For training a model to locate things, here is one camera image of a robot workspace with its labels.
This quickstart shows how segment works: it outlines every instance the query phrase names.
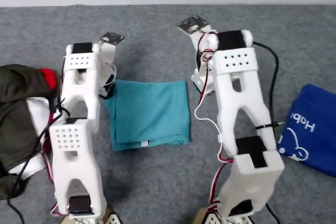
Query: white label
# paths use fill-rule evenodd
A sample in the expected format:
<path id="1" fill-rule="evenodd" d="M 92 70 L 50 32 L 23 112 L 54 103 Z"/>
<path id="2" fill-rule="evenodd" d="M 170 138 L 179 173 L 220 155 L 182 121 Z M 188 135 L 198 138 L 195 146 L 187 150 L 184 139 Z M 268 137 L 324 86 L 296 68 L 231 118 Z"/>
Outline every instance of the white label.
<path id="1" fill-rule="evenodd" d="M 146 147 L 149 145 L 149 141 L 146 140 L 146 141 L 141 141 L 141 147 Z"/>

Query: blue bag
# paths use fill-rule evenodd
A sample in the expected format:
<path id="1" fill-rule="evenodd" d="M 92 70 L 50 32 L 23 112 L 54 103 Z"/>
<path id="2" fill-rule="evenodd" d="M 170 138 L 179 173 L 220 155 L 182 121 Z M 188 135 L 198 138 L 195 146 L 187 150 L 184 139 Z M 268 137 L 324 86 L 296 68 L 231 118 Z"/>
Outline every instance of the blue bag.
<path id="1" fill-rule="evenodd" d="M 290 108 L 278 151 L 336 176 L 336 95 L 303 86 Z"/>

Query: teal cloth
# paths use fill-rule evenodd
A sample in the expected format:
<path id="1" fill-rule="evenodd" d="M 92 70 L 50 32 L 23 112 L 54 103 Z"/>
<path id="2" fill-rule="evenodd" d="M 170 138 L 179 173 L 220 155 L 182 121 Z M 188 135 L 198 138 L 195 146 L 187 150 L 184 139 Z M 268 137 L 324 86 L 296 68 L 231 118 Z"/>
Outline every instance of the teal cloth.
<path id="1" fill-rule="evenodd" d="M 106 105 L 115 151 L 141 148 L 141 143 L 151 147 L 190 142 L 184 80 L 157 83 L 117 80 L 113 96 L 106 100 Z"/>

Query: white fabric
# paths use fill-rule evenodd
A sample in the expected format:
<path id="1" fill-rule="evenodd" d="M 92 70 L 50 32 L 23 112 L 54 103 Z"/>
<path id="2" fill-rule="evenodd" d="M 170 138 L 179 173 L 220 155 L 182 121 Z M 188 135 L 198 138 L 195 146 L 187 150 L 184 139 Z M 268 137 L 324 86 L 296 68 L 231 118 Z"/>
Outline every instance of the white fabric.
<path id="1" fill-rule="evenodd" d="M 45 126 L 48 124 L 49 121 L 49 102 L 47 99 L 42 97 L 32 97 L 27 98 L 27 105 L 29 108 L 31 120 L 33 122 L 36 135 L 38 136 L 42 130 L 45 128 Z M 41 138 L 41 144 L 44 142 L 44 136 Z M 24 166 L 24 163 L 19 164 L 18 166 L 12 168 L 9 173 L 15 173 L 18 174 L 22 167 Z M 38 153 L 35 157 L 33 157 L 29 164 L 27 165 L 25 171 L 22 174 L 22 179 L 26 179 L 30 177 L 31 175 L 37 173 L 38 171 L 44 169 L 46 167 L 43 157 L 41 153 Z"/>

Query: white logo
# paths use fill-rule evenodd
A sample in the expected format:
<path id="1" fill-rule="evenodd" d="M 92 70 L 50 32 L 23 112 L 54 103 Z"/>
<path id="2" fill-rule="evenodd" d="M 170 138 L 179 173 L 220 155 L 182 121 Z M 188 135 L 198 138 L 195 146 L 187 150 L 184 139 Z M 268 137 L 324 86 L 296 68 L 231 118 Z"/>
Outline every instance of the white logo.
<path id="1" fill-rule="evenodd" d="M 296 123 L 302 123 L 305 127 L 304 129 L 310 129 L 310 132 L 313 132 L 315 129 L 315 124 L 309 124 L 309 120 L 307 120 L 303 115 L 300 115 L 298 113 L 292 113 L 290 115 L 290 118 L 293 118 L 296 120 Z"/>
<path id="2" fill-rule="evenodd" d="M 289 127 L 286 128 L 286 131 L 287 131 L 287 130 L 290 131 L 291 134 L 293 135 L 294 140 L 295 140 L 295 145 L 296 145 L 296 147 L 295 147 L 295 149 L 294 149 L 294 152 L 295 152 L 295 153 L 293 153 L 293 154 L 292 154 L 291 156 L 289 156 L 289 157 L 292 158 L 292 159 L 294 159 L 294 160 L 296 160 L 296 161 L 305 161 L 305 160 L 307 160 L 307 159 L 308 159 L 308 156 L 309 156 L 309 152 L 308 152 L 305 148 L 302 148 L 302 147 L 299 146 L 298 137 L 296 136 L 295 131 L 294 131 L 292 128 L 289 128 Z M 282 138 L 283 138 L 283 136 L 281 135 L 278 144 L 281 143 Z M 279 149 L 279 153 L 281 153 L 281 154 L 285 153 L 285 151 L 286 151 L 286 150 L 285 150 L 285 148 L 283 148 L 283 147 L 281 147 L 281 148 Z"/>

